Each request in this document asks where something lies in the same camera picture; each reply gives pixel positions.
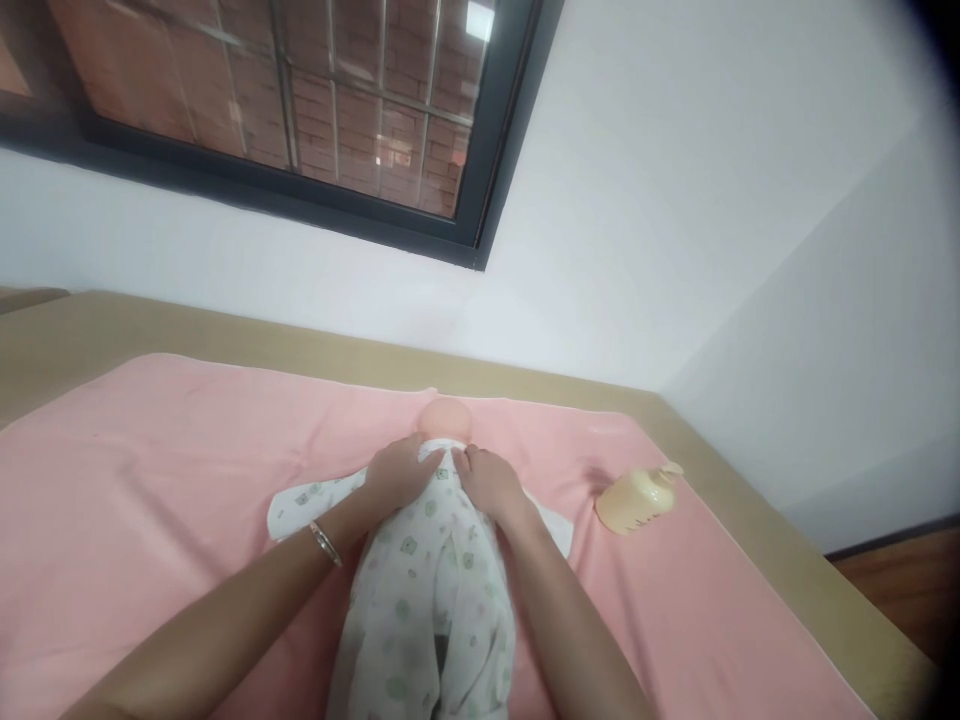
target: window frame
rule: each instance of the window frame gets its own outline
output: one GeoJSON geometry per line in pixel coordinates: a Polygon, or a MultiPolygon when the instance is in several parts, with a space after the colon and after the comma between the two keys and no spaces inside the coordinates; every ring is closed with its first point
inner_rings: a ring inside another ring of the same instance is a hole
{"type": "Polygon", "coordinates": [[[563,0],[499,3],[453,219],[96,115],[47,3],[3,6],[0,28],[27,30],[5,38],[37,99],[8,98],[20,111],[0,116],[0,146],[483,271],[563,0]],[[51,100],[69,113],[49,116],[51,100]]]}

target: red brick building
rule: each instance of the red brick building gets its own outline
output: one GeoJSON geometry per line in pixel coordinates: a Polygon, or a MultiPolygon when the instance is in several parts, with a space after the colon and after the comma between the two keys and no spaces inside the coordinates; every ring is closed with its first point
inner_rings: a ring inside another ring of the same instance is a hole
{"type": "Polygon", "coordinates": [[[49,5],[100,114],[450,217],[486,46],[467,15],[490,2],[49,5]]]}

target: wooden floor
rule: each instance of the wooden floor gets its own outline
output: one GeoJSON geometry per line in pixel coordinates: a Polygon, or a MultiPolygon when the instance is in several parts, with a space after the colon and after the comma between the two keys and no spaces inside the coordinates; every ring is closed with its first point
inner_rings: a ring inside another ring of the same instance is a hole
{"type": "Polygon", "coordinates": [[[960,609],[960,527],[834,562],[931,660],[941,662],[960,609]]]}

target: mattress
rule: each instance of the mattress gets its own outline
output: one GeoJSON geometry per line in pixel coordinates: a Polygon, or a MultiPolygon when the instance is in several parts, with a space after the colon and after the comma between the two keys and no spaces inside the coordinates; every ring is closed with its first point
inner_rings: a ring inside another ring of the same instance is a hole
{"type": "Polygon", "coordinates": [[[880,717],[909,717],[924,656],[653,393],[102,292],[0,316],[0,425],[152,352],[394,390],[510,397],[632,417],[880,717]]]}

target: bottle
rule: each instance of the bottle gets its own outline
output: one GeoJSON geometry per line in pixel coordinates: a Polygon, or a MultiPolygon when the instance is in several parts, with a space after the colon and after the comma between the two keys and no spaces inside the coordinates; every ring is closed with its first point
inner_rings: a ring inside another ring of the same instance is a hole
{"type": "Polygon", "coordinates": [[[617,535],[628,535],[673,508],[674,478],[683,468],[667,463],[655,470],[631,470],[597,498],[600,522],[617,535]]]}

